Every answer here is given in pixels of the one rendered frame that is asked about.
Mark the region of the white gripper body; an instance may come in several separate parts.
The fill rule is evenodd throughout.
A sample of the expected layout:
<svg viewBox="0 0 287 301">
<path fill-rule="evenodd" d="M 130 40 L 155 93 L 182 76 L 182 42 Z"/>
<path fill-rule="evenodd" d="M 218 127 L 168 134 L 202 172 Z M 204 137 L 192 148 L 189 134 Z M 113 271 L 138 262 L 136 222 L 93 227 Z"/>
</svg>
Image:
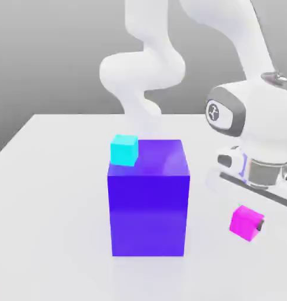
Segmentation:
<svg viewBox="0 0 287 301">
<path fill-rule="evenodd" d="M 249 207 L 271 219 L 287 220 L 287 180 L 281 180 L 272 188 L 257 189 L 222 173 L 218 168 L 211 168 L 206 182 L 224 199 Z"/>
</svg>

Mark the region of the small magenta cube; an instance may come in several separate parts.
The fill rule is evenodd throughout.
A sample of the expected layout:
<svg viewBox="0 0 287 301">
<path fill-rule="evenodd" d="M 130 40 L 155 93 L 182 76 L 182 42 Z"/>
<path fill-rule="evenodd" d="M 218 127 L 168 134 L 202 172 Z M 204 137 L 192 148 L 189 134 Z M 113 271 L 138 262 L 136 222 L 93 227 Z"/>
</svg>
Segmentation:
<svg viewBox="0 0 287 301">
<path fill-rule="evenodd" d="M 265 220 L 264 215 L 244 205 L 240 205 L 233 212 L 229 230 L 242 239 L 251 242 L 253 238 L 259 233 L 256 230 L 256 227 L 259 221 L 262 219 Z"/>
</svg>

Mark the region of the small cyan cube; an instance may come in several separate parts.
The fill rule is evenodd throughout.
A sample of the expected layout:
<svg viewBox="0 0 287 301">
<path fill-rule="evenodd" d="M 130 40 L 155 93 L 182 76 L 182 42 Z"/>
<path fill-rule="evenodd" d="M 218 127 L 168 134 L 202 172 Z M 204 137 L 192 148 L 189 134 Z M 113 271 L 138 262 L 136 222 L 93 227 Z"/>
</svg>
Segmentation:
<svg viewBox="0 0 287 301">
<path fill-rule="evenodd" d="M 138 137 L 116 135 L 111 141 L 111 164 L 134 166 L 139 154 Z"/>
</svg>

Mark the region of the large purple box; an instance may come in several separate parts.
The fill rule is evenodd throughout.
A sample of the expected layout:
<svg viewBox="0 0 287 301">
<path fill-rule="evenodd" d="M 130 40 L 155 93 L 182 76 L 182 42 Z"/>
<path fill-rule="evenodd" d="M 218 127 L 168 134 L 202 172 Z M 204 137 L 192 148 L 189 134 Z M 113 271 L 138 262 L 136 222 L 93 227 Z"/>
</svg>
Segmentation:
<svg viewBox="0 0 287 301">
<path fill-rule="evenodd" d="M 140 140 L 134 166 L 109 165 L 113 256 L 184 255 L 190 178 L 177 139 Z"/>
</svg>

